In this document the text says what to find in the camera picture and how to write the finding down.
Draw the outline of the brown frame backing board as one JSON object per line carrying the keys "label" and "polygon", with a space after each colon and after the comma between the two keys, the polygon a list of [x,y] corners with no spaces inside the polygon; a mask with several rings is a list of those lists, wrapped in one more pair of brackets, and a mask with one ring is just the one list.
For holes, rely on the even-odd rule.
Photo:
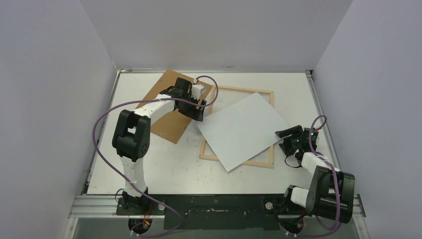
{"label": "brown frame backing board", "polygon": [[174,109],[175,102],[182,101],[181,99],[170,98],[167,95],[160,94],[162,90],[173,86],[179,77],[193,84],[206,86],[207,90],[200,97],[201,101],[206,100],[212,90],[212,85],[201,80],[188,77],[173,70],[166,70],[144,97],[146,102],[140,103],[133,110],[134,128],[136,129],[135,138],[140,139],[142,143],[149,142],[152,133],[169,142],[177,143],[185,132],[186,127],[193,121],[193,119]]}

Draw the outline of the white photo paper sheet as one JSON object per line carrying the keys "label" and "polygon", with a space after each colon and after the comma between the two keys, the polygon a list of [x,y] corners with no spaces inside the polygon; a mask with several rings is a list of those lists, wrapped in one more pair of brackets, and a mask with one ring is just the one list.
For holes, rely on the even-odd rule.
{"label": "white photo paper sheet", "polygon": [[227,172],[279,141],[276,131],[289,124],[259,93],[196,123]]}

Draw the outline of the light wooden picture frame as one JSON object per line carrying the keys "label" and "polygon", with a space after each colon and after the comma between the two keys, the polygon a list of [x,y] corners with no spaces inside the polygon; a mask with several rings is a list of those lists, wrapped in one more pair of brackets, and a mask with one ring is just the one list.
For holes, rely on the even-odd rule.
{"label": "light wooden picture frame", "polygon": [[219,161],[227,172],[241,164],[272,168],[277,141],[272,130],[279,119],[274,93],[229,86],[219,89],[249,95],[217,112],[209,107],[205,121],[198,124],[203,135],[199,158]]}

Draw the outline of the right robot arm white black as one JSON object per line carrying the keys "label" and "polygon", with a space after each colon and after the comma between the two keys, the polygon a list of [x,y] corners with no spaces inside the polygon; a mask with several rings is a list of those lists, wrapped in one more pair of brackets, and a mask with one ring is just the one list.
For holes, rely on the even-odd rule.
{"label": "right robot arm white black", "polygon": [[312,175],[309,188],[290,185],[281,200],[282,209],[289,214],[303,209],[306,215],[322,217],[339,223],[350,222],[353,214],[355,177],[329,166],[328,159],[316,151],[318,130],[301,125],[276,131],[282,140],[283,153],[293,156],[298,168]]}

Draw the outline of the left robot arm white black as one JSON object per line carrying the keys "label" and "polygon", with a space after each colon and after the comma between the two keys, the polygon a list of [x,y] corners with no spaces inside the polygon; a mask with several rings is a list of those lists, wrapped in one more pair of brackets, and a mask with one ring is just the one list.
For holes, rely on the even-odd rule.
{"label": "left robot arm white black", "polygon": [[173,86],[162,90],[150,103],[136,110],[122,110],[112,138],[123,164],[123,173],[129,179],[122,193],[123,202],[136,214],[147,211],[143,157],[150,146],[151,126],[170,112],[177,111],[195,121],[202,121],[206,100],[201,95],[207,87],[200,83],[177,78]]}

